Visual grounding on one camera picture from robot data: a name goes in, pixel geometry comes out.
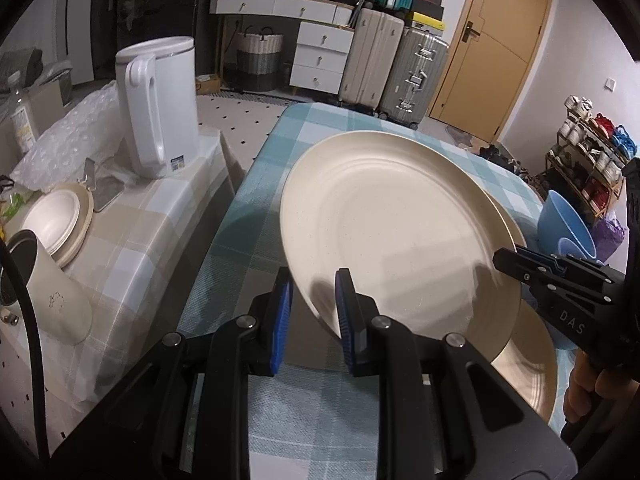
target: stacked plates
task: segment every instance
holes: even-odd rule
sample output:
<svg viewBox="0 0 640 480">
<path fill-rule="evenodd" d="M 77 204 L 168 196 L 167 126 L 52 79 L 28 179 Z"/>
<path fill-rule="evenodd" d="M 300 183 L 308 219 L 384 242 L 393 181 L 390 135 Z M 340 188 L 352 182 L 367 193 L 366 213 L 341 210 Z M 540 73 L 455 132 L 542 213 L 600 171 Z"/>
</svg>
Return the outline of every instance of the stacked plates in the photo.
<svg viewBox="0 0 640 480">
<path fill-rule="evenodd" d="M 94 212 L 94 198 L 81 184 L 59 184 L 33 205 L 21 229 L 33 231 L 47 253 L 64 267 L 76 256 Z"/>
<path fill-rule="evenodd" d="M 556 396 L 544 324 L 520 305 L 520 283 L 492 263 L 525 245 L 517 224 L 463 170 L 423 144 L 347 132 L 307 150 L 280 203 L 287 263 L 309 310 L 335 336 L 334 276 L 412 332 L 463 333 L 540 416 Z"/>
</svg>

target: bottle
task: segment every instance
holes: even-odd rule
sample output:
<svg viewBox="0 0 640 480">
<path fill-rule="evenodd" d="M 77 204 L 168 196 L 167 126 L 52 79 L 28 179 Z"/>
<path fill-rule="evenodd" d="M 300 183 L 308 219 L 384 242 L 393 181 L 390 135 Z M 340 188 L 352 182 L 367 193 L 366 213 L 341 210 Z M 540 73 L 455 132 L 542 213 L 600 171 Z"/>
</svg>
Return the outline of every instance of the bottle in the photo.
<svg viewBox="0 0 640 480">
<path fill-rule="evenodd" d="M 15 140 L 23 155 L 26 155 L 39 137 L 33 110 L 27 92 L 20 86 L 20 71 L 14 72 L 7 80 L 12 100 L 9 110 L 13 110 L 11 120 L 14 123 Z"/>
</svg>

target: beige plaid tablecloth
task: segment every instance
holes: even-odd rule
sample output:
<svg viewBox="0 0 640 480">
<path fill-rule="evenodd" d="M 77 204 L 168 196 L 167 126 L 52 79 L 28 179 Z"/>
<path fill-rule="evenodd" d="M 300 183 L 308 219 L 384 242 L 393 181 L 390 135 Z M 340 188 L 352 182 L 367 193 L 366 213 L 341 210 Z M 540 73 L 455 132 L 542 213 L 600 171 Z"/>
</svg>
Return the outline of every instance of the beige plaid tablecloth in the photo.
<svg viewBox="0 0 640 480">
<path fill-rule="evenodd" d="M 165 332 L 174 330 L 220 221 L 233 200 L 235 161 L 220 131 L 200 127 L 199 154 L 161 180 L 140 179 L 94 214 L 65 267 L 93 309 L 87 339 L 66 346 L 40 332 L 47 427 L 55 449 Z M 16 230 L 10 223 L 8 234 Z M 24 323 L 0 323 L 0 408 L 35 449 Z"/>
</svg>

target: door frame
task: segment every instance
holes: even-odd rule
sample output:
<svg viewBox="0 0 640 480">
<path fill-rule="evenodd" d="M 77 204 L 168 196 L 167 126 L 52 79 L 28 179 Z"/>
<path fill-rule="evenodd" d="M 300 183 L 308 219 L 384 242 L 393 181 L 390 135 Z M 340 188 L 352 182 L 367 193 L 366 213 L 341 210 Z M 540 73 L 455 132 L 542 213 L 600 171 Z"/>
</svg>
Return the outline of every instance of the door frame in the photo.
<svg viewBox="0 0 640 480">
<path fill-rule="evenodd" d="M 469 16 L 469 11 L 471 10 L 471 4 L 472 4 L 473 0 L 465 0 L 465 4 L 462 7 L 462 12 L 460 12 L 460 18 L 458 19 L 458 24 L 456 25 L 456 31 L 453 34 L 453 38 L 451 40 L 451 45 L 455 45 L 455 48 L 450 48 L 449 50 L 449 55 L 447 56 L 447 62 L 445 63 L 444 69 L 442 70 L 442 74 L 440 75 L 440 79 L 438 81 L 438 84 L 436 85 L 436 89 L 435 92 L 433 93 L 433 96 L 431 97 L 431 101 L 429 103 L 429 108 L 428 108 L 428 113 L 427 116 L 431 117 L 431 113 L 433 112 L 433 105 L 436 103 L 438 96 L 440 95 L 440 91 L 442 90 L 442 86 L 444 85 L 444 81 L 447 78 L 447 76 L 449 75 L 449 69 L 451 66 L 451 62 L 453 61 L 453 57 L 456 55 L 456 52 L 458 50 L 458 46 L 460 45 L 460 39 L 462 38 L 462 33 L 464 32 L 464 29 L 466 27 L 466 22 L 468 20 L 468 16 Z M 500 125 L 498 126 L 498 129 L 496 130 L 496 132 L 494 133 L 494 136 L 492 137 L 491 142 L 495 142 L 496 139 L 498 139 L 500 137 L 500 134 L 502 133 L 502 129 L 504 128 L 504 125 L 507 123 L 507 121 L 509 120 L 509 117 L 511 116 L 511 112 L 513 112 L 513 107 L 515 106 L 516 102 L 518 101 L 519 97 L 520 97 L 520 93 L 522 92 L 522 88 L 524 87 L 527 79 L 529 78 L 529 73 L 531 72 L 531 67 L 533 66 L 533 63 L 535 62 L 537 56 L 538 56 L 538 50 L 540 49 L 540 43 L 542 42 L 542 37 L 545 35 L 545 31 L 546 31 L 546 26 L 548 24 L 548 19 L 549 19 L 549 12 L 551 11 L 551 4 L 552 4 L 553 0 L 547 0 L 546 1 L 546 9 L 545 9 L 545 15 L 542 19 L 542 30 L 540 30 L 540 33 L 538 34 L 538 39 L 536 41 L 536 45 L 533 49 L 533 53 L 531 54 L 531 59 L 529 59 L 529 63 L 527 65 L 527 69 L 525 70 L 524 76 L 522 76 L 522 80 L 520 81 L 520 85 L 518 86 L 518 89 L 511 101 L 511 103 L 509 104 L 509 107 L 507 108 L 507 111 L 504 115 L 504 117 L 502 118 L 502 121 L 500 122 Z"/>
</svg>

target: wooden door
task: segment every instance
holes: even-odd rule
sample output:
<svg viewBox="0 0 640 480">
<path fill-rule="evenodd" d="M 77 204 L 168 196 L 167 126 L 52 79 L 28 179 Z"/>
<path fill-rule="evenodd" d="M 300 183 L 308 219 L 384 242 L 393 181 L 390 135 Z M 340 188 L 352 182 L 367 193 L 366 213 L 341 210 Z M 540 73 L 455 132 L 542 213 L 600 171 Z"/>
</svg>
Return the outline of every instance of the wooden door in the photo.
<svg viewBox="0 0 640 480">
<path fill-rule="evenodd" d="M 533 62 L 549 3 L 472 0 L 431 117 L 494 140 Z"/>
</svg>

